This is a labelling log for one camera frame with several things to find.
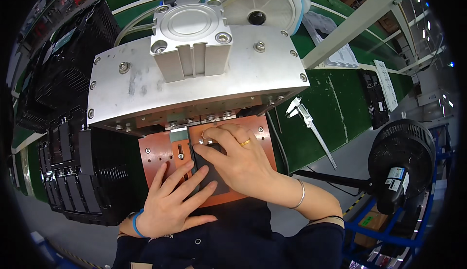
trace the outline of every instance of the cardboard box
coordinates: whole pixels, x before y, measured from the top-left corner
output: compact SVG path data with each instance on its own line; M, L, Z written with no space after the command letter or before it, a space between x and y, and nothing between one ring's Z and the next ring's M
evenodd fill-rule
M382 18L379 19L378 22L389 34L392 34L399 30L399 24L397 23L397 21L394 21L392 16L388 14L382 16Z
M350 6L355 2L355 0L341 0L341 2L346 4L347 6Z
M375 205L371 211L368 212L366 216L359 222L358 225L379 232L385 229L387 219L388 215L381 214ZM373 239L364 234L356 233L353 242L365 248L371 248L377 244L377 239Z

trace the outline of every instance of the black electronic component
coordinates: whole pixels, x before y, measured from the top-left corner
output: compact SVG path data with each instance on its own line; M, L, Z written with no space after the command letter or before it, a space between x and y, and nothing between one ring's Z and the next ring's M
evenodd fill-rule
M83 129L85 114L72 110L39 144L43 184L53 211L83 223L116 226L140 209L121 148L123 141L138 139Z
M210 146L213 149L218 150L219 152L222 151L222 147L220 146L220 144L208 144L207 146ZM209 173L207 173L206 177L199 184L200 190L206 187L206 185L209 184L211 181L216 180L217 187L213 195L224 194L224 193L229 192L229 186L227 186L227 184L224 182L224 180L219 175L214 165L206 161L202 156L198 155L197 153L194 153L194 155L195 155L195 163L196 163L197 170L204 165L207 165L209 167Z
M358 69L360 82L368 104L371 125L376 130L389 121L388 107L376 72Z
M79 11L56 33L38 78L36 100L60 109L88 91L94 57L113 47L120 28L105 0Z
M37 79L41 75L42 61L50 45L51 42L47 40L27 64L23 90L18 98L16 124L38 133L46 132L49 127L48 116L53 111L35 99Z
M392 214L405 199L424 191L431 183L435 157L433 136L420 123L402 119L385 126L368 157L378 210Z

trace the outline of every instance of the woman's left hand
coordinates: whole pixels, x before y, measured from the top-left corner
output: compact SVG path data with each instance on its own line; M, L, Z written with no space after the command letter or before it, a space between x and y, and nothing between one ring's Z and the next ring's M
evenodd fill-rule
M174 190L180 179L193 168L193 165L193 161L187 162L170 175L163 184L162 179L167 164L162 164L157 171L144 204L144 211L136 219L136 227L143 236L158 238L217 220L214 215L188 216L214 193L216 181L212 181L203 190L191 196L187 201L183 201L204 179L209 171L207 166L201 167L190 179Z

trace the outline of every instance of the gray floor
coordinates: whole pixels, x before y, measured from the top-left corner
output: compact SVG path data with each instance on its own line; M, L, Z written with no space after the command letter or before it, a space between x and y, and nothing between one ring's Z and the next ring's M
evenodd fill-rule
M371 144L377 134L375 130L367 130L359 137L333 153L338 170L334 171L329 160L324 157L310 165L314 170L359 179L368 178L367 159ZM331 187L329 184L300 177L303 181L315 184L331 192L346 211L358 197L353 197ZM353 194L356 189L343 188ZM117 227L86 225L67 220L62 214L52 212L48 204L33 197L17 192L17 199L27 225L31 231L38 231L44 237L73 254L99 266L112 265L115 258ZM351 211L355 212L369 197L364 197ZM295 235L307 224L307 220L297 211L269 204L272 212L271 226L273 231L284 236Z

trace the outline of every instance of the workbench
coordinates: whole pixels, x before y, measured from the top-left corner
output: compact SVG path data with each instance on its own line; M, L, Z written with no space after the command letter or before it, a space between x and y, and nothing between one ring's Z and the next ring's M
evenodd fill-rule
M111 10L116 10L124 5L136 1L139 0L107 0ZM344 16L349 16L354 11L352 8L338 0L311 1L312 3L314 2L322 5ZM150 1L145 4L120 11L114 14L114 16L119 26L123 28L137 15L159 5L159 3L160 0ZM312 6L311 10L330 17L337 25L344 21L343 17L325 9ZM149 17L149 20L144 20L141 24L151 22L152 17ZM387 37L387 34L375 25L369 27L369 30L381 39ZM149 32L133 33L127 35L122 43L149 36L151 34L152 32L150 30ZM307 53L315 47L311 37L308 35L308 32L303 25L300 26L298 32L291 38L300 58L307 55ZM374 65L373 60L376 59L385 62L387 68L399 69L403 67L404 60L401 59L393 49L385 44L378 47L377 50L373 52L368 52L372 47L380 42L381 40L377 39L370 33L363 32L349 44L360 64ZM302 97L302 103L304 103L306 108L309 110L314 119L314 124L330 151L339 149L364 131L371 128L372 125L370 115L368 113L368 106L355 69L312 69L307 70L307 75L310 81L310 88L301 92L299 96ZM400 102L400 100L402 100L402 98L404 98L412 89L412 79L410 76L402 74L389 75L392 80L397 100ZM290 100L277 106L277 112L282 129L282 133L279 134L279 137L283 143L285 153L287 154L289 169L293 172L317 161L325 156L325 153L312 131L305 126L304 121L301 118L298 116L292 118L285 117L285 110L289 106L289 103ZM271 111L271 117L276 129L279 130L274 111ZM16 127L13 147L17 147L31 134L32 132ZM44 188L42 186L38 156L36 155L36 142L30 144L29 147L30 148L27 151L29 173L34 194L36 198L46 202L47 197L45 192L38 191L40 189L43 190ZM285 168L275 142L273 142L273 147L278 171L284 173ZM21 160L20 153L16 155L16 161L18 162L18 160ZM141 171L141 173L142 175L138 176L135 180L135 185L145 190L147 189L146 180L144 178L143 171Z

